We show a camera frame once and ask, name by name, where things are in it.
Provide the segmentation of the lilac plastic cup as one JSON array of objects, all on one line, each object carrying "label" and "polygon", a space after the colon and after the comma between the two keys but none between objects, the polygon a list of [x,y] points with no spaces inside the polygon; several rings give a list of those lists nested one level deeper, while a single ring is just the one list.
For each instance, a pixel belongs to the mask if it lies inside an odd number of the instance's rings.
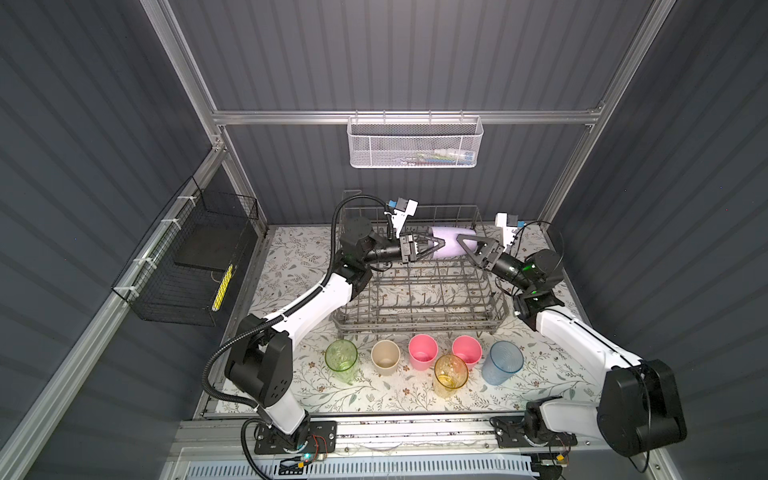
[{"label": "lilac plastic cup", "polygon": [[464,256],[465,253],[457,244],[456,237],[459,234],[476,235],[476,232],[472,229],[465,228],[432,226],[430,228],[430,234],[445,240],[443,249],[439,252],[438,257],[434,259],[439,260]]}]

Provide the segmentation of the blue transparent cup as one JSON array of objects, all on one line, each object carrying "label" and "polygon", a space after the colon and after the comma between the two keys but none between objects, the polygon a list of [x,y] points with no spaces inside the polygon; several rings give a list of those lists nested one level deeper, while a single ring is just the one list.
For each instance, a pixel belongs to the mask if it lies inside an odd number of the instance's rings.
[{"label": "blue transparent cup", "polygon": [[522,351],[510,341],[495,342],[482,365],[481,376],[491,385],[498,386],[509,380],[524,366]]}]

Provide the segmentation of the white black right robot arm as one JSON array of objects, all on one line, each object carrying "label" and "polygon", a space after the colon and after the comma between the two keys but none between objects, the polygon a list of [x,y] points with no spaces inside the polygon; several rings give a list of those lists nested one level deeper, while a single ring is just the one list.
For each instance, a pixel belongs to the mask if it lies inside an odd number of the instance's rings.
[{"label": "white black right robot arm", "polygon": [[633,457],[686,439],[672,369],[616,345],[566,308],[554,293],[563,279],[558,253],[543,249],[520,260],[495,239],[460,234],[457,242],[475,266],[518,288],[515,316],[577,360],[601,390],[597,402],[550,396],[529,403],[523,429],[530,441],[558,433],[594,437]]}]

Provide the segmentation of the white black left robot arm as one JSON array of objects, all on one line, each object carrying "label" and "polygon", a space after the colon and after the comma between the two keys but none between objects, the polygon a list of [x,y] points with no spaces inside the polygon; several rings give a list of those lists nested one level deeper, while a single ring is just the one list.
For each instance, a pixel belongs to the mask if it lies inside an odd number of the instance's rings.
[{"label": "white black left robot arm", "polygon": [[290,392],[298,343],[363,292],[376,264],[418,262],[446,245],[431,235],[381,235],[366,217],[346,221],[332,239],[330,271],[280,310],[243,320],[225,362],[225,378],[245,394],[240,402],[295,443],[303,441],[309,417]]}]

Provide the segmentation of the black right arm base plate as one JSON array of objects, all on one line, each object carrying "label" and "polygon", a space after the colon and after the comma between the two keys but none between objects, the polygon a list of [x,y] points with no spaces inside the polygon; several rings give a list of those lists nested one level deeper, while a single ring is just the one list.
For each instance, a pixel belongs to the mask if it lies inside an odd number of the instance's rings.
[{"label": "black right arm base plate", "polygon": [[494,416],[489,423],[500,448],[563,447],[569,451],[578,444],[575,435],[550,431],[537,418]]}]

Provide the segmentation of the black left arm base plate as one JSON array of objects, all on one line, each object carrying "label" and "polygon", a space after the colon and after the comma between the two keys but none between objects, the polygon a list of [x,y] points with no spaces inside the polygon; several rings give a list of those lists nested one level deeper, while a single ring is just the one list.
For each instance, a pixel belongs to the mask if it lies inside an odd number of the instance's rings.
[{"label": "black left arm base plate", "polygon": [[276,427],[259,426],[254,434],[253,452],[257,455],[333,453],[337,430],[337,422],[325,420],[304,421],[293,434]]}]

